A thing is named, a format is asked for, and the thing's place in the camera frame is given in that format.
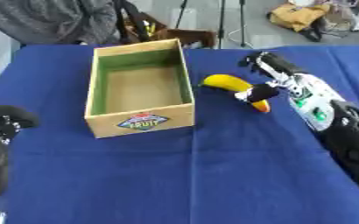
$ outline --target box label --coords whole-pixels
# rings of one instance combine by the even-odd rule
[[[167,117],[143,113],[134,115],[130,119],[118,124],[118,127],[132,130],[150,130],[170,120]]]

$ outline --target yellow banana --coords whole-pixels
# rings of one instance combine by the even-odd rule
[[[213,74],[209,75],[203,82],[202,85],[213,88],[223,88],[234,92],[243,92],[253,87],[249,82],[241,80],[235,76],[229,74]],[[264,101],[258,101],[252,103],[253,107],[261,112],[268,113],[271,111],[270,104]]]

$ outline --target white robotic hand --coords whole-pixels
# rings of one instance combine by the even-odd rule
[[[240,67],[272,78],[265,84],[237,93],[244,102],[272,98],[288,91],[290,105],[302,117],[336,163],[359,185],[359,107],[345,101],[323,80],[272,52],[255,52]]]

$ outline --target blue tablecloth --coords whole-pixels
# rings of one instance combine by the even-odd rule
[[[358,47],[272,51],[359,104]],[[0,78],[0,104],[41,125],[11,146],[10,224],[359,224],[359,188],[289,107],[256,112],[197,88],[196,125],[95,140],[83,120],[92,48],[28,46]],[[265,79],[236,66],[248,51],[186,51],[193,84],[208,74]]]

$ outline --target person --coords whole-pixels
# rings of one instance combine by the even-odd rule
[[[22,44],[115,41],[115,0],[0,0],[0,31]]]

